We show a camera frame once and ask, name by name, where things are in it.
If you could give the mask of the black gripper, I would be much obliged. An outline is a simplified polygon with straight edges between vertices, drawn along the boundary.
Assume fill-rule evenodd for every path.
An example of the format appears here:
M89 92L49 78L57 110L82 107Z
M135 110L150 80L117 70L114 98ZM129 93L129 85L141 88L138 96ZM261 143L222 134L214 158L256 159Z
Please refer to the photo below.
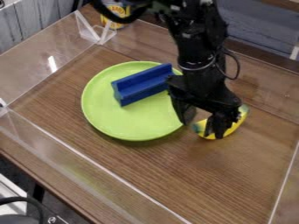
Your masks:
M209 63L181 62L182 75L167 78L173 107L183 125L189 125L197 109L211 113L203 136L222 139L241 121L242 100L226 84L227 66L223 60Z

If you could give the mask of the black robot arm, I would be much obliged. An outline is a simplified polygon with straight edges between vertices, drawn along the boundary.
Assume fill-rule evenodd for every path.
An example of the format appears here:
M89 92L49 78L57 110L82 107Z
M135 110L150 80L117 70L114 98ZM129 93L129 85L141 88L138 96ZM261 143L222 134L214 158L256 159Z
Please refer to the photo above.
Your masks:
M227 87L226 58L234 54L226 49L229 24L219 11L218 0L118 0L134 7L121 17L105 0L93 0L94 8L121 24L135 22L147 10L154 10L165 21L178 47L181 75L167 79L173 107L182 123L195 117L195 111L210 112L201 126L205 137L222 139L240 124L242 100Z

